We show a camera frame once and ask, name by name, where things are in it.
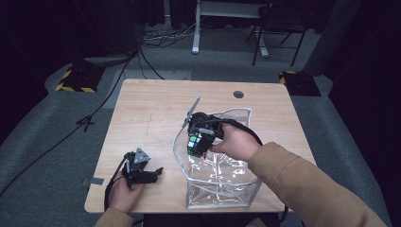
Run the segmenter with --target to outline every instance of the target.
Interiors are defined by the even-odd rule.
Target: wooden table
[[[244,94],[234,97],[234,92]],[[135,213],[281,212],[284,204],[264,184],[250,207],[186,209],[186,179],[176,163],[174,138],[194,104],[195,112],[215,113],[251,108],[251,129],[267,143],[274,141],[315,164],[286,87],[282,84],[126,79],[85,202],[91,213],[103,212],[104,190],[124,154],[141,148],[151,160],[145,170],[164,167],[157,183],[148,184]]]

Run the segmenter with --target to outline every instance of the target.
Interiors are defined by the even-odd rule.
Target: jacket sleeve
[[[248,167],[306,226],[386,226],[351,191],[275,143],[260,148]]]
[[[130,216],[117,209],[108,208],[96,223],[96,227],[131,227],[133,220]]]

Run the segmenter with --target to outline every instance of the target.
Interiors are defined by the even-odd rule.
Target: clear plastic container
[[[231,118],[250,127],[251,112],[235,108],[207,114]],[[210,150],[204,160],[188,155],[187,127],[183,126],[173,145],[174,157],[187,180],[187,208],[250,206],[262,182],[248,169],[248,164]]]

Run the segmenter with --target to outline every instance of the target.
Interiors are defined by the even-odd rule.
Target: person's left hand
[[[118,180],[114,183],[110,192],[109,207],[128,214],[145,189],[145,184],[139,184],[132,190],[128,188],[127,180],[122,176],[121,172],[115,178]]]

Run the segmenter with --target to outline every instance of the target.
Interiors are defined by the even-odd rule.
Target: gray carpet
[[[161,75],[182,71],[190,72],[192,80],[275,83],[279,72],[301,70],[319,39],[313,31],[307,32],[292,68],[289,64],[293,50],[280,49],[272,49],[267,59],[259,55],[256,66],[252,66],[255,40],[245,43],[249,31],[225,28],[202,32],[199,55],[191,54],[192,37],[166,48],[144,47],[143,50]],[[266,38],[267,42],[277,39]],[[150,70],[142,59],[141,65],[144,70]],[[115,75],[122,69],[122,65],[107,68],[95,94],[56,92],[68,66],[49,75],[45,84],[48,96],[26,115],[1,146],[0,188],[74,130],[78,120],[91,114],[106,98]],[[141,71],[138,57],[126,70],[126,76]],[[321,97],[293,96],[291,99],[318,166],[360,196],[391,226],[380,188],[327,97],[331,81],[321,76],[316,82]],[[99,109],[93,118],[95,124],[87,132],[78,129],[15,181],[0,199],[0,226],[92,226],[96,223],[100,214],[88,214],[83,208],[87,188],[81,182],[94,174],[112,107],[113,104]],[[290,214],[283,226],[302,225],[296,214]]]

